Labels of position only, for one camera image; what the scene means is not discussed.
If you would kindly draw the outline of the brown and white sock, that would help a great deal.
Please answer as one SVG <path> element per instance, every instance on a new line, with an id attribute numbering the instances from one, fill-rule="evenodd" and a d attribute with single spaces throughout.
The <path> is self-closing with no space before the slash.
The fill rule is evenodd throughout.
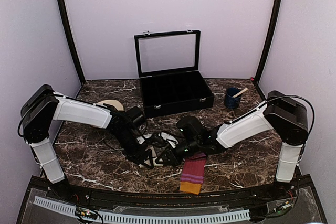
<path id="1" fill-rule="evenodd" d="M 163 166 L 163 164 L 156 163 L 157 154 L 155 149 L 164 148 L 167 144 L 172 148 L 175 148 L 178 144 L 177 139 L 171 134 L 165 132 L 146 134 L 145 137 L 147 140 L 150 140 L 148 150 L 152 151 L 153 166 Z"/>

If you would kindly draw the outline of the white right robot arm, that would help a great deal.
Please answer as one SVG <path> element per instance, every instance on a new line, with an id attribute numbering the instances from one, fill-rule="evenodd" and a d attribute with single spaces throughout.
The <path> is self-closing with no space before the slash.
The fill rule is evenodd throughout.
<path id="1" fill-rule="evenodd" d="M 276 182 L 268 188 L 273 200 L 280 199 L 288 191 L 302 150 L 313 124 L 308 122 L 304 98 L 269 92 L 259 106 L 244 115 L 208 130 L 194 116 L 185 116 L 177 122 L 177 128 L 185 140 L 175 147 L 167 147 L 156 159 L 157 164 L 177 166 L 186 157 L 198 152 L 218 154 L 259 133 L 274 130 L 282 140 Z"/>

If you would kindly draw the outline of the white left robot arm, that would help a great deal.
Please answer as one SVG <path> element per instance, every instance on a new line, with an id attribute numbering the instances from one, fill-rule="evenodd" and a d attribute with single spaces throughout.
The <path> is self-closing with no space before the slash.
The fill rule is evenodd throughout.
<path id="1" fill-rule="evenodd" d="M 42 85 L 23 105 L 17 133 L 30 146 L 53 191 L 63 201 L 74 197 L 74 189 L 64 180 L 66 175 L 49 139 L 52 121 L 69 121 L 110 131 L 118 140 L 128 160 L 153 169 L 153 154 L 145 143 L 139 143 L 140 126 L 146 119 L 137 106 L 124 111 L 107 103 L 80 101 Z"/>

